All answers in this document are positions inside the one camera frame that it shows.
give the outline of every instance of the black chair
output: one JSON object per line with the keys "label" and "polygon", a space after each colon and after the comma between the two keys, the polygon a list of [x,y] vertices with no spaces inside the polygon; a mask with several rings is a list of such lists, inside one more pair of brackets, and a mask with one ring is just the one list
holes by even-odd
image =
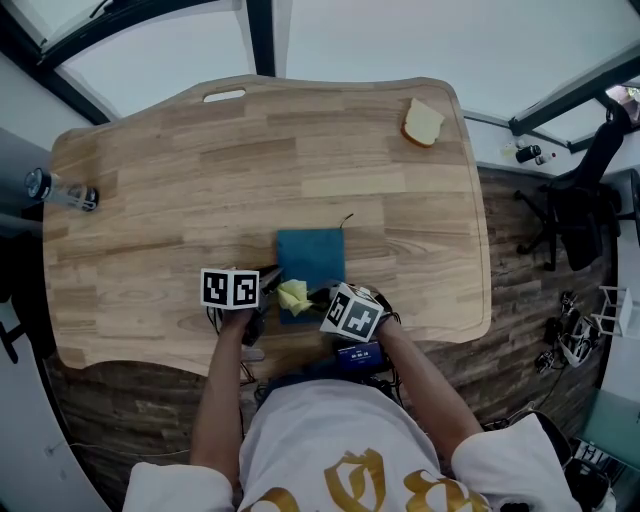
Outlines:
{"label": "black chair", "polygon": [[607,199],[607,187],[600,185],[600,179],[630,126],[626,111],[612,102],[607,108],[606,122],[598,128],[578,167],[540,187],[547,193],[546,212],[519,190],[515,192],[514,198],[525,201],[543,225],[542,232],[531,244],[518,246],[519,254],[529,254],[548,240],[551,261],[545,263],[544,268],[553,271],[556,269],[556,238],[560,235],[569,266],[572,270],[580,270],[602,255],[601,224],[609,224],[619,236],[616,213]]}

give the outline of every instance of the dark wood floor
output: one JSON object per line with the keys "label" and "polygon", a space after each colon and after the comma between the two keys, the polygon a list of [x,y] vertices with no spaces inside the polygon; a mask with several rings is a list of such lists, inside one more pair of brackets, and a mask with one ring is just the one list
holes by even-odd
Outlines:
{"label": "dark wood floor", "polygon": [[[544,323],[559,313],[559,297],[567,289],[578,293],[584,314],[594,311],[600,303],[597,287],[608,282],[611,261],[607,250],[590,268],[572,272],[560,251],[558,270],[550,273],[541,269],[546,244],[533,255],[517,255],[516,245],[535,235],[540,225],[522,202],[513,200],[513,192],[535,194],[542,180],[499,171],[481,171],[480,179],[491,246],[491,328],[473,342],[431,343],[426,351],[486,422],[508,416],[531,400],[540,403],[547,395],[559,372],[535,371],[534,359],[547,347],[542,341]],[[580,368],[565,370],[542,406],[567,436],[579,431],[588,412],[601,358],[599,349]],[[64,367],[55,356],[46,367],[76,442],[145,454],[189,448],[203,377],[134,362],[102,363],[78,371]],[[255,412],[249,388],[242,396],[245,428]],[[86,447],[74,447],[74,452],[101,494],[119,510],[131,467],[143,458]],[[186,462],[188,455],[146,460]]]}

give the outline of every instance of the person's hand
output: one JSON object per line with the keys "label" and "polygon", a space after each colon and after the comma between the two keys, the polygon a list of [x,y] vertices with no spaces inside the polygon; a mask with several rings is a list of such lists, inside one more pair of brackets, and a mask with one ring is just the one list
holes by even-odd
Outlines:
{"label": "person's hand", "polygon": [[253,316],[254,309],[238,309],[235,311],[225,311],[222,317],[222,330],[244,331],[245,327]]}

